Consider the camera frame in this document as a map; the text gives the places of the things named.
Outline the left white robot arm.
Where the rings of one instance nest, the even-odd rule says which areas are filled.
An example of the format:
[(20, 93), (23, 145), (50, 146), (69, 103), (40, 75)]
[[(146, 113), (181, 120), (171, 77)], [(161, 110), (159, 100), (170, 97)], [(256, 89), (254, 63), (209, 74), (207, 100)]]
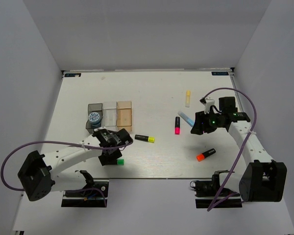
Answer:
[(89, 195), (100, 191), (95, 187), (93, 176), (84, 169), (66, 170), (90, 158), (98, 158), (102, 166), (109, 165), (122, 156), (121, 149), (131, 144), (133, 138), (125, 129), (109, 131), (99, 128), (80, 143), (66, 142), (65, 148), (45, 154), (29, 153), (18, 178), (31, 202), (54, 191)]

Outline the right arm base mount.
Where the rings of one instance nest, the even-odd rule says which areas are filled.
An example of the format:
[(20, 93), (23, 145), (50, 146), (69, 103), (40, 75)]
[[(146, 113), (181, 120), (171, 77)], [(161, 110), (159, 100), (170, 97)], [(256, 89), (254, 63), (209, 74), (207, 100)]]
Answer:
[[(209, 205), (212, 203), (215, 194), (221, 186), (220, 174), (225, 174), (226, 176), (228, 171), (215, 171), (211, 179), (203, 178), (190, 182), (190, 188), (195, 192), (195, 204), (197, 209), (208, 209)], [(216, 205), (215, 209), (242, 207), (240, 195), (236, 193), (234, 196)]]

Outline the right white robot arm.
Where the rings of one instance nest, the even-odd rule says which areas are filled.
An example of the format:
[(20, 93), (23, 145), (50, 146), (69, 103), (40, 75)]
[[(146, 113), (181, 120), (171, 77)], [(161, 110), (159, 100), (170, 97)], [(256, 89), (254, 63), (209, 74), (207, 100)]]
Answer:
[(203, 135), (224, 128), (234, 139), (244, 158), (246, 170), (215, 171), (211, 181), (196, 183), (200, 196), (215, 194), (225, 197), (233, 192), (244, 202), (279, 202), (282, 200), (287, 175), (284, 163), (276, 162), (263, 148), (256, 134), (251, 130), (250, 118), (236, 107), (235, 97), (219, 99), (219, 110), (215, 101), (202, 98), (204, 110), (195, 114), (192, 134)]

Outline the green black highlighter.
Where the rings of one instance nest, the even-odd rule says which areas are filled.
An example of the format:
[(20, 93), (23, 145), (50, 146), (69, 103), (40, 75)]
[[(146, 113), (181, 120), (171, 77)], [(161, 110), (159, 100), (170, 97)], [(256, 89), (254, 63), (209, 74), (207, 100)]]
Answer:
[(117, 165), (124, 165), (124, 159), (117, 159)]

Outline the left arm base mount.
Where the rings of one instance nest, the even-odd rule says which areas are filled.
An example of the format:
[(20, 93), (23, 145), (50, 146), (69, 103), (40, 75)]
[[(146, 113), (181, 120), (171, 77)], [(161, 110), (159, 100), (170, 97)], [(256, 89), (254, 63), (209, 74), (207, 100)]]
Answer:
[(106, 208), (108, 203), (109, 181), (94, 181), (83, 190), (69, 190), (63, 193), (63, 208)]

